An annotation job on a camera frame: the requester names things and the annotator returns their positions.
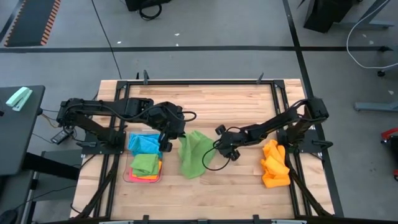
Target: red object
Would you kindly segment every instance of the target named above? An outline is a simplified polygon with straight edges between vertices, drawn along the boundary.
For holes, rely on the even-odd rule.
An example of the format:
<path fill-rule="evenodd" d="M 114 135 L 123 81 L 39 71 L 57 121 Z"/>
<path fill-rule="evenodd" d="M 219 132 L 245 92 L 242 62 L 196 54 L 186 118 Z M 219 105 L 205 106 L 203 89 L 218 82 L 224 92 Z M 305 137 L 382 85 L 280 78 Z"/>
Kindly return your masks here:
<path fill-rule="evenodd" d="M 381 133 L 381 138 L 383 140 L 388 140 L 390 139 L 391 134 L 398 132 L 398 128 L 392 128 L 388 131 L 384 131 L 383 133 Z"/>

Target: blue cloth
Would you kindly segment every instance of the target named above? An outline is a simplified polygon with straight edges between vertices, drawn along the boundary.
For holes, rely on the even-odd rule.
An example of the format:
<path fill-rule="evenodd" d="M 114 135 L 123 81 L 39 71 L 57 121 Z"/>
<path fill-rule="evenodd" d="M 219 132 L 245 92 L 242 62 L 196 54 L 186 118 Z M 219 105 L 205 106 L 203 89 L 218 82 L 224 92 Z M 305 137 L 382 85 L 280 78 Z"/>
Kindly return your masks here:
<path fill-rule="evenodd" d="M 158 154 L 162 158 L 162 153 L 159 151 L 160 144 L 157 142 L 159 134 L 130 134 L 128 149 L 132 155 L 138 154 Z"/>

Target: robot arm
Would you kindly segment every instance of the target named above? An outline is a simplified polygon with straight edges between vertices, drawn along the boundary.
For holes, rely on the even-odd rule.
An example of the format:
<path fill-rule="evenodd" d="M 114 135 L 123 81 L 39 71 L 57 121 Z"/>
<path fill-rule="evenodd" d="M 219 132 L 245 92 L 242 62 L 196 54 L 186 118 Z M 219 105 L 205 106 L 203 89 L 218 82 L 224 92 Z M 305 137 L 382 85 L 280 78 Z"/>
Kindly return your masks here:
<path fill-rule="evenodd" d="M 299 107 L 304 105 L 304 114 L 298 114 Z M 274 118 L 262 123 L 252 124 L 242 128 L 232 127 L 239 132 L 229 131 L 224 125 L 216 129 L 220 139 L 216 141 L 215 149 L 217 149 L 225 158 L 235 161 L 239 158 L 240 153 L 236 150 L 240 146 L 252 146 L 259 144 L 268 134 L 284 126 L 289 126 L 285 133 L 284 139 L 280 144 L 288 146 L 289 144 L 297 144 L 303 140 L 306 130 L 313 124 L 324 122 L 329 117 L 323 101 L 318 98 L 300 100 L 292 105 L 287 111 L 278 114 Z"/>
<path fill-rule="evenodd" d="M 194 117 L 184 120 L 184 113 L 194 114 Z M 72 98 L 61 102 L 57 122 L 64 128 L 78 126 L 95 134 L 109 147 L 124 144 L 124 138 L 119 131 L 102 127 L 87 117 L 91 115 L 116 116 L 123 121 L 144 123 L 160 131 L 159 150 L 164 152 L 170 152 L 172 149 L 172 144 L 169 143 L 170 139 L 177 139 L 185 134 L 185 123 L 196 118 L 194 112 L 183 112 L 182 107 L 173 103 L 162 102 L 154 105 L 153 100 L 147 98 L 125 98 L 112 102 Z"/>

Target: orange cloth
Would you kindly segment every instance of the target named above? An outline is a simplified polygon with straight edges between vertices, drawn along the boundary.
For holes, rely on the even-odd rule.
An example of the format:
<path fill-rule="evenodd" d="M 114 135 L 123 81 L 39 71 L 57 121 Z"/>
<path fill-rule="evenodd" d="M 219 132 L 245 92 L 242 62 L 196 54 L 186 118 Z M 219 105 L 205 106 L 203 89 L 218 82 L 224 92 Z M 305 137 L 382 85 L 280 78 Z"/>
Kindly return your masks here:
<path fill-rule="evenodd" d="M 144 180 L 156 180 L 158 178 L 158 175 L 160 175 L 160 168 L 162 168 L 162 161 L 159 161 L 159 173 L 157 175 L 138 177 L 136 174 L 133 174 L 132 176 Z"/>
<path fill-rule="evenodd" d="M 264 148 L 266 159 L 261 159 L 261 166 L 265 171 L 262 181 L 267 188 L 286 186 L 290 184 L 289 171 L 285 165 L 285 147 L 278 146 L 275 140 L 269 141 Z"/>

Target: mint green object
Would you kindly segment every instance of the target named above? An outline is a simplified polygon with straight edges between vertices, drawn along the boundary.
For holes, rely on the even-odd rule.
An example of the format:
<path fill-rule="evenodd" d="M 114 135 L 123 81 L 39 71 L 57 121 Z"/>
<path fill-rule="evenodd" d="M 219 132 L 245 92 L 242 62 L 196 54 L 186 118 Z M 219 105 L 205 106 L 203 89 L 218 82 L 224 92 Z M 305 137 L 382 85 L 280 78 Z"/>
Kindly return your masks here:
<path fill-rule="evenodd" d="M 157 154 L 138 154 L 130 164 L 132 173 L 138 177 L 157 175 L 159 173 L 159 156 Z"/>
<path fill-rule="evenodd" d="M 20 111 L 32 92 L 33 91 L 27 87 L 21 87 L 7 100 L 7 106 L 11 106 L 14 111 Z"/>
<path fill-rule="evenodd" d="M 185 134 L 185 138 L 179 138 L 181 142 L 178 154 L 180 155 L 181 173 L 188 179 L 199 177 L 205 173 L 206 169 L 201 163 L 205 152 L 213 147 L 213 140 L 205 136 L 199 131 L 193 131 L 190 134 Z M 214 158 L 216 151 L 210 151 L 205 157 L 205 165 Z"/>

